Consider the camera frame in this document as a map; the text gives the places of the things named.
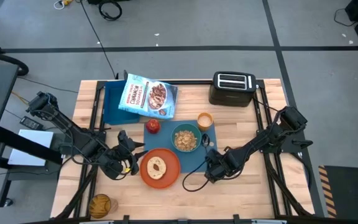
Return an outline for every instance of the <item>red apple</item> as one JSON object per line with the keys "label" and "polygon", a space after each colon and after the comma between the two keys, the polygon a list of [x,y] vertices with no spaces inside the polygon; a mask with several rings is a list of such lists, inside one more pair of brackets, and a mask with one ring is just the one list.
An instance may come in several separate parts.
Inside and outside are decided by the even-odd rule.
{"label": "red apple", "polygon": [[150,119],[150,121],[146,123],[146,129],[152,134],[157,134],[160,128],[161,125],[156,119]]}

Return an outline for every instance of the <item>cereal box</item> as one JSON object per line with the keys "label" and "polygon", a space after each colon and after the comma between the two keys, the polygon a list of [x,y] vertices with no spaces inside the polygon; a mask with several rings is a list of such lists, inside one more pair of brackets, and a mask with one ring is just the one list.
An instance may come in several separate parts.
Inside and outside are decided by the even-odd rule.
{"label": "cereal box", "polygon": [[143,116],[171,119],[175,114],[177,96],[176,86],[128,74],[118,108]]}

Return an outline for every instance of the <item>wooden tabletop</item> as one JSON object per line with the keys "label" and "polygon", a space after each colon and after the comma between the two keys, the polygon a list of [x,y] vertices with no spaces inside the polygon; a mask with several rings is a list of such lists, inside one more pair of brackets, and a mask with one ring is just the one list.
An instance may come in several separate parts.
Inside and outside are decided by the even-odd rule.
{"label": "wooden tabletop", "polygon": [[[96,82],[96,80],[82,81],[78,93],[73,121],[84,128],[90,125]],[[264,82],[269,105],[277,109],[283,108],[286,101],[280,80],[265,79]],[[232,148],[243,146],[254,138],[257,130],[254,105],[250,103],[245,108],[211,105],[208,102],[208,88],[209,85],[178,85],[174,120],[196,119],[201,112],[211,113],[214,117],[220,152],[223,152],[226,146]],[[260,92],[258,94],[259,99],[262,99]],[[101,94],[96,124],[99,124],[103,98],[104,92]],[[275,111],[271,110],[271,114],[274,117]],[[264,111],[262,117],[266,127]],[[115,146],[118,132],[123,129],[134,141],[143,142],[146,121],[148,118],[141,117],[140,123],[137,124],[117,126],[107,124],[106,127],[111,129],[107,131],[106,143],[110,147]],[[143,148],[138,148],[134,152],[139,151],[143,151]],[[282,154],[281,160],[288,188],[307,211],[314,213],[302,164],[289,154]],[[81,166],[72,161],[67,162],[62,168],[51,217],[58,215],[76,192],[80,172]],[[145,185],[139,174],[128,175],[123,180],[114,181],[99,170],[94,194],[106,194],[118,200],[118,210],[109,213],[103,220],[122,220],[124,215],[130,215],[131,220],[231,219],[233,214],[239,214],[240,218],[273,218],[274,216],[261,153],[256,152],[251,155],[244,171],[237,179],[209,183],[195,193],[187,192],[182,188],[183,178],[184,174],[181,174],[170,188],[157,190]],[[195,189],[205,180],[204,173],[195,173],[186,180],[187,187]],[[276,189],[280,211],[284,214],[282,196],[277,186]],[[83,197],[82,215],[86,211],[87,196],[88,191]]]}

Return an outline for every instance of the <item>toaster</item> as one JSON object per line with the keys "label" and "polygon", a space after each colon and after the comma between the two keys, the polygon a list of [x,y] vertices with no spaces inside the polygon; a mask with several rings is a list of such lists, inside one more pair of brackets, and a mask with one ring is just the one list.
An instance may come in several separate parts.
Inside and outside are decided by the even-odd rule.
{"label": "toaster", "polygon": [[256,91],[255,75],[242,72],[216,72],[209,88],[213,105],[248,106]]}

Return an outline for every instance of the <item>cup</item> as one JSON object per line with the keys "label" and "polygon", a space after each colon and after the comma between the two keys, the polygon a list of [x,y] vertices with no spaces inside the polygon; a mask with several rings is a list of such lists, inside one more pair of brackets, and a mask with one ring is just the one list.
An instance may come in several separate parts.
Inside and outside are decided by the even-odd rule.
{"label": "cup", "polygon": [[203,112],[198,115],[197,124],[200,131],[207,131],[214,123],[214,118],[209,113]]}
{"label": "cup", "polygon": [[107,214],[115,212],[118,208],[118,201],[110,199],[105,194],[98,194],[89,203],[89,214],[93,218],[103,218]]}

